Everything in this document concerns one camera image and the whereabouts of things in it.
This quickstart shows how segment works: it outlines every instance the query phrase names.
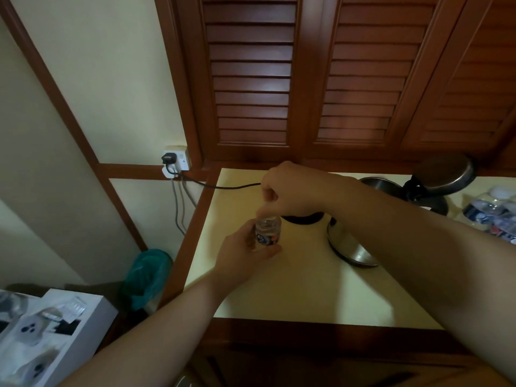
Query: stainless steel kettle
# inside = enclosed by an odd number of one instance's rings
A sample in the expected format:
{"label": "stainless steel kettle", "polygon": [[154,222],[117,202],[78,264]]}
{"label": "stainless steel kettle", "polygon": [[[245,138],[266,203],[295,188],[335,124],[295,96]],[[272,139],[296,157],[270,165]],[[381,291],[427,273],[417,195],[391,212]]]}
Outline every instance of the stainless steel kettle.
{"label": "stainless steel kettle", "polygon": [[[384,193],[446,216],[448,203],[443,195],[462,190],[473,182],[475,177],[476,166],[471,159],[462,154],[448,154],[422,162],[403,187],[378,177],[367,177],[360,181]],[[327,233],[330,247],[347,263],[365,268],[378,266],[378,261],[333,217],[328,223]]]}

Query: teal plastic bag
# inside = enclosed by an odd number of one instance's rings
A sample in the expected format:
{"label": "teal plastic bag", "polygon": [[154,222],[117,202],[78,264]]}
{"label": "teal plastic bag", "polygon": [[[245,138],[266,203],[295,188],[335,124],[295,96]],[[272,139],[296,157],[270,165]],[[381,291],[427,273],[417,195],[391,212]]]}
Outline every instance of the teal plastic bag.
{"label": "teal plastic bag", "polygon": [[162,250],[144,251],[134,260],[120,294],[132,311],[143,308],[167,282],[172,259]]}

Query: wall socket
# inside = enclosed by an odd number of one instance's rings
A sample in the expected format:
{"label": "wall socket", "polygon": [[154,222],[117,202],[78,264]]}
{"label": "wall socket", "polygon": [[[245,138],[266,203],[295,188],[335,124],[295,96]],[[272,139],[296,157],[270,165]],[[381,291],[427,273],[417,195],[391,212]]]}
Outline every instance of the wall socket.
{"label": "wall socket", "polygon": [[177,155],[176,167],[181,171],[190,170],[190,158],[188,156],[188,149],[184,145],[165,146],[163,154],[175,153]]}

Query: hand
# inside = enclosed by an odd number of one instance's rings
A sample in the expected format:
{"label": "hand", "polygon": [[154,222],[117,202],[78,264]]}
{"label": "hand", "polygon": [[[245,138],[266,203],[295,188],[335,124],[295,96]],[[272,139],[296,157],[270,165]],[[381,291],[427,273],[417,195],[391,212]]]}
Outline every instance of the hand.
{"label": "hand", "polygon": [[255,246],[254,219],[247,221],[238,231],[224,239],[213,273],[227,293],[251,278],[262,262],[281,252],[280,245],[253,251]]}
{"label": "hand", "polygon": [[261,180],[264,204],[256,217],[308,216],[324,211],[325,185],[332,174],[283,162]]}

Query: cream countertop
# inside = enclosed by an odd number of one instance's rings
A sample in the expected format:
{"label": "cream countertop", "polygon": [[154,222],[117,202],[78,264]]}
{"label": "cream countertop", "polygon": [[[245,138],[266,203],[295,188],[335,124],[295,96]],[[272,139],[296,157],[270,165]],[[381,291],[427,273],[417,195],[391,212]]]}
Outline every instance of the cream countertop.
{"label": "cream countertop", "polygon": [[[260,182],[266,171],[222,169],[218,186]],[[403,185],[409,175],[380,176]],[[448,198],[450,216],[475,195],[494,185],[516,190],[516,178],[479,177]],[[224,237],[255,216],[262,204],[259,187],[216,190],[206,216],[186,285],[215,264]],[[330,249],[326,226],[330,217],[313,225],[282,220],[283,252],[224,300],[215,317],[441,329],[382,268],[360,269],[340,260]]]}

